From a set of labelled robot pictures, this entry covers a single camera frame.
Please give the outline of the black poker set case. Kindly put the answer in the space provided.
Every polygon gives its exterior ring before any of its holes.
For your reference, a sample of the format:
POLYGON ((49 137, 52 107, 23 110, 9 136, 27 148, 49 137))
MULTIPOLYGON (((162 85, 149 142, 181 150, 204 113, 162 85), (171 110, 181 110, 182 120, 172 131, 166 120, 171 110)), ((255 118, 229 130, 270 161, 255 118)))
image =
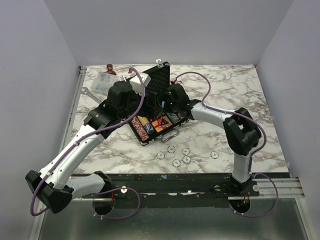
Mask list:
POLYGON ((179 127, 189 121, 177 112, 165 111, 165 96, 172 84, 170 73, 171 65, 161 59, 156 60, 156 66, 140 73, 145 97, 141 109, 129 122, 129 126, 143 146, 155 140, 167 142, 176 137, 179 127))

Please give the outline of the red white chip stack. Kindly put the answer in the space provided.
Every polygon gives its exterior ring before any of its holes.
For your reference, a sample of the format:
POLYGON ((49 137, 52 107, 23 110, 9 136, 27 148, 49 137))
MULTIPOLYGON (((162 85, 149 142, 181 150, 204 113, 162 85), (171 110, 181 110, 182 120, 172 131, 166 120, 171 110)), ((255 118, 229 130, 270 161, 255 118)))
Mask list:
POLYGON ((131 124, 142 142, 149 139, 149 135, 136 116, 131 120, 131 124))

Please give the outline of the clear plastic organizer box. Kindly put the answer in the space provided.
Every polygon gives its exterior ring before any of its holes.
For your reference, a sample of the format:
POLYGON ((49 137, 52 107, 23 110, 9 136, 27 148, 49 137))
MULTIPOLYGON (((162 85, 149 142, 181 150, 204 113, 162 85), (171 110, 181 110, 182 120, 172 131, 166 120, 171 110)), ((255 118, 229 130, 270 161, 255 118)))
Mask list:
POLYGON ((95 93, 108 95, 109 89, 115 82, 119 81, 119 77, 107 72, 100 72, 91 85, 91 90, 95 93))

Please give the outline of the silver wrench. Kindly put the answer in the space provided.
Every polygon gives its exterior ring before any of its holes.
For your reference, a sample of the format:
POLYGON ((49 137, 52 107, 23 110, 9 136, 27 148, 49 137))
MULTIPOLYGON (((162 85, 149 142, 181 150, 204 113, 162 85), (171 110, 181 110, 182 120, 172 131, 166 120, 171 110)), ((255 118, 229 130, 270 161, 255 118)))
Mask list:
POLYGON ((90 97, 92 100, 94 100, 96 103, 98 103, 98 104, 101 104, 102 103, 102 101, 99 99, 99 98, 97 98, 96 96, 94 96, 90 91, 89 91, 89 89, 87 88, 87 87, 82 87, 81 88, 81 90, 80 90, 80 93, 82 94, 82 95, 87 95, 88 97, 90 97))

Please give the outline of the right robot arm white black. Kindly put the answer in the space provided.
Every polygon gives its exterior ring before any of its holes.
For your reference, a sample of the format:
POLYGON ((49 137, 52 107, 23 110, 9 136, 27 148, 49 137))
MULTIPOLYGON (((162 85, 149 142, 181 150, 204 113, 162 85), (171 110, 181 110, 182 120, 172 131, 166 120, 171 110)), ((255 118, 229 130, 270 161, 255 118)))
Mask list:
POLYGON ((230 191, 241 196, 248 190, 251 178, 252 155, 257 149, 262 133, 258 124, 245 108, 236 111, 205 105, 203 100, 190 99, 182 85, 175 83, 164 93, 163 109, 168 113, 179 113, 183 117, 203 121, 222 128, 227 143, 234 152, 234 166, 230 191))

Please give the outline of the green yellow blue chip stack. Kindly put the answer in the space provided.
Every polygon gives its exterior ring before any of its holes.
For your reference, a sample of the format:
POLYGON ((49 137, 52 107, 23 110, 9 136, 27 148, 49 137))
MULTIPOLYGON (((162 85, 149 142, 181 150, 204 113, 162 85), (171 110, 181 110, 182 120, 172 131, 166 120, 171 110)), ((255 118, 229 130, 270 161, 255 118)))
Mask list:
POLYGON ((149 120, 146 117, 138 115, 137 118, 148 135, 152 134, 155 131, 153 125, 149 122, 149 120))

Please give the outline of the purple green grey chip stack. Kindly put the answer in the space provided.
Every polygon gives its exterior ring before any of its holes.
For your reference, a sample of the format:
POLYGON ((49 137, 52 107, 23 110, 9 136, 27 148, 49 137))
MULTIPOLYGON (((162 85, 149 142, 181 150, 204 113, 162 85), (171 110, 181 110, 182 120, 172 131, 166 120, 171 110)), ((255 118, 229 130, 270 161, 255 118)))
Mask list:
POLYGON ((184 125, 188 121, 186 118, 184 118, 180 114, 174 113, 173 116, 174 116, 173 122, 175 125, 184 125))

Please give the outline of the white blue poker chip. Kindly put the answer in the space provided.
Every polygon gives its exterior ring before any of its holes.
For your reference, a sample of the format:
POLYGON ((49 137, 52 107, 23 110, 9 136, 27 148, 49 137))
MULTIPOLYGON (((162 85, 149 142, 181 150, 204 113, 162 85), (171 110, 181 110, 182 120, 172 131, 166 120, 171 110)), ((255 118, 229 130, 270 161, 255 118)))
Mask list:
POLYGON ((174 160, 172 161, 172 165, 173 165, 175 168, 178 168, 178 167, 181 166, 181 161, 178 160, 178 159, 174 159, 174 160))
POLYGON ((188 156, 190 154, 190 149, 185 147, 181 150, 181 153, 184 155, 184 156, 188 156))
POLYGON ((162 160, 165 158, 166 154, 163 151, 159 151, 156 156, 159 160, 162 160))
POLYGON ((210 156, 213 158, 213 159, 217 159, 219 157, 219 153, 217 151, 212 151, 210 153, 210 156))
POLYGON ((176 151, 175 146, 169 145, 169 146, 167 147, 167 152, 168 152, 168 153, 173 154, 175 151, 176 151))
POLYGON ((182 161, 185 163, 185 164, 189 164, 191 162, 191 158, 187 155, 185 155, 183 158, 182 158, 182 161))

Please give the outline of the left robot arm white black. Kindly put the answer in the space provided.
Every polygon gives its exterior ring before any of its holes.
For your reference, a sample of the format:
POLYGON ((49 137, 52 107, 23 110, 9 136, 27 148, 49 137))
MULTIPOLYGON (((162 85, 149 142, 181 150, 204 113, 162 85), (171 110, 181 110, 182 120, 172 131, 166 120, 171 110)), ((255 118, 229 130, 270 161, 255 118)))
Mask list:
POLYGON ((163 111, 162 92, 157 93, 141 84, 138 90, 141 92, 138 93, 131 82, 115 82, 107 98, 88 113, 75 137, 55 159, 40 171, 31 170, 26 174, 25 180, 33 193, 32 202, 39 200, 47 210, 57 214, 74 198, 88 194, 104 198, 110 194, 110 179, 100 171, 84 181, 72 181, 70 176, 113 131, 137 115, 153 119, 163 111))

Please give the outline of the light blue chip stack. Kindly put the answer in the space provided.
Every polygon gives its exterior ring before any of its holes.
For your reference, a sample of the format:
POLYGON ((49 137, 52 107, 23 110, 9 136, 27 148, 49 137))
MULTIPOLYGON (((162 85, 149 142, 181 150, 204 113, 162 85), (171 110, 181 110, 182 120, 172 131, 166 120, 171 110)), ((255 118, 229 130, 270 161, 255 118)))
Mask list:
POLYGON ((178 117, 176 114, 174 114, 174 113, 168 113, 168 112, 167 112, 166 115, 169 117, 169 119, 170 119, 174 124, 180 121, 179 117, 178 117))

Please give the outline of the red playing card deck box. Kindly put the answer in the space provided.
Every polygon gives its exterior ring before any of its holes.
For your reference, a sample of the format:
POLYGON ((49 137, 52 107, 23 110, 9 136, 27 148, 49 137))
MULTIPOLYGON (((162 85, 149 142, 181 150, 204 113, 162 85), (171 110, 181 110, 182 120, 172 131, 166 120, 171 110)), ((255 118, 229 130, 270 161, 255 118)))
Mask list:
POLYGON ((152 121, 151 124, 157 133, 160 133, 173 125, 166 115, 158 117, 152 121))

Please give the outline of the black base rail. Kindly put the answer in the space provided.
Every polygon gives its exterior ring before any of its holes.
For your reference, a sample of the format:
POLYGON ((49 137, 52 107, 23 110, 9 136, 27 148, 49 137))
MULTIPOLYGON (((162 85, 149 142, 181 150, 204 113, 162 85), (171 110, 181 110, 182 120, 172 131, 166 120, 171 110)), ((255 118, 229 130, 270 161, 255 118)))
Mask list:
POLYGON ((258 184, 249 179, 237 183, 230 173, 141 173, 113 174, 107 176, 111 182, 104 191, 124 187, 114 194, 87 194, 102 205, 114 202, 117 208, 228 208, 229 200, 243 200, 244 197, 258 197, 258 184))

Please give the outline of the triangular all-in button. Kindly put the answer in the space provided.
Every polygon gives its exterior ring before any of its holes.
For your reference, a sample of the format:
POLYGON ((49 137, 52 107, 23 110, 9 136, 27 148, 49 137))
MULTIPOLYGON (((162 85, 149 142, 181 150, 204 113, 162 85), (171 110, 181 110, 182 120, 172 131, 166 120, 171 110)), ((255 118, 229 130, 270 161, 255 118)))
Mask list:
POLYGON ((161 117, 157 120, 158 123, 158 127, 159 128, 164 128, 167 127, 171 124, 171 122, 169 120, 167 120, 165 117, 161 117))

